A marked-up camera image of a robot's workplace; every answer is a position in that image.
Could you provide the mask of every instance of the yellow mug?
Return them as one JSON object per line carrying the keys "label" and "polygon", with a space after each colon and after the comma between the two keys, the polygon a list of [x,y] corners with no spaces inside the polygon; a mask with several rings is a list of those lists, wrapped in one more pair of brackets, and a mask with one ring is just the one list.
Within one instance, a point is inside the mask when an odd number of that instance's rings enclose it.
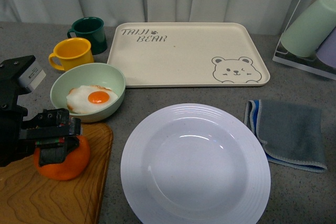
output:
{"label": "yellow mug", "polygon": [[[54,62],[58,58],[61,65]],[[79,65],[93,63],[91,43],[84,38],[71,38],[58,43],[54,52],[49,55],[50,65],[61,71],[68,71]]]}

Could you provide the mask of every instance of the light green bowl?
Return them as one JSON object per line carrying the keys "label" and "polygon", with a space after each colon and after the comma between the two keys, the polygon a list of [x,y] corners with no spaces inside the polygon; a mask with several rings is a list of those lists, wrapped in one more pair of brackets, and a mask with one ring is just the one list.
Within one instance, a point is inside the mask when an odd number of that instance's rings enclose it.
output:
{"label": "light green bowl", "polygon": [[103,120],[112,115],[121,105],[126,88],[126,80],[123,73],[105,63],[88,63],[72,68],[62,74],[52,85],[50,99],[55,108],[67,108],[67,95],[73,88],[81,85],[99,85],[110,88],[118,95],[118,99],[106,108],[87,114],[77,114],[70,111],[70,116],[79,118],[83,123],[91,123]]}

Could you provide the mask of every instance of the persimmon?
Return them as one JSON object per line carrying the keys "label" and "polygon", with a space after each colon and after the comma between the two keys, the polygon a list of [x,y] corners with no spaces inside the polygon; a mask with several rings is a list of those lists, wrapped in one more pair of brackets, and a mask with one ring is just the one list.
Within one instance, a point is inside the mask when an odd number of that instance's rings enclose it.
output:
{"label": "persimmon", "polygon": [[49,164],[40,167],[38,165],[40,157],[40,148],[35,148],[34,165],[38,172],[51,179],[69,180],[80,175],[87,167],[90,161],[90,146],[85,136],[77,136],[79,146],[70,152],[63,163]]}

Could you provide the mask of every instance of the fried egg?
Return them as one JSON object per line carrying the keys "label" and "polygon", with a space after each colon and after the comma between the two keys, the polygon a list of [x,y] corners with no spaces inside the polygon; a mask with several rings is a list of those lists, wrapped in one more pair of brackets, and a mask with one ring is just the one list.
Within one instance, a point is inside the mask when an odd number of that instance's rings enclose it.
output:
{"label": "fried egg", "polygon": [[67,95],[67,106],[72,112],[86,114],[109,106],[117,98],[117,94],[111,89],[96,85],[82,85],[70,90]]}

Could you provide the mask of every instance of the gray cloth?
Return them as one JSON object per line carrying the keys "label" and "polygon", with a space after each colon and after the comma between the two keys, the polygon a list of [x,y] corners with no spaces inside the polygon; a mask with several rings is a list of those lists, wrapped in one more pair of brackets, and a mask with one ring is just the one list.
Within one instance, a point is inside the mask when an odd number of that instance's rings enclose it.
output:
{"label": "gray cloth", "polygon": [[327,170],[321,110],[281,101],[251,100],[244,124],[261,143],[270,162],[322,173]]}

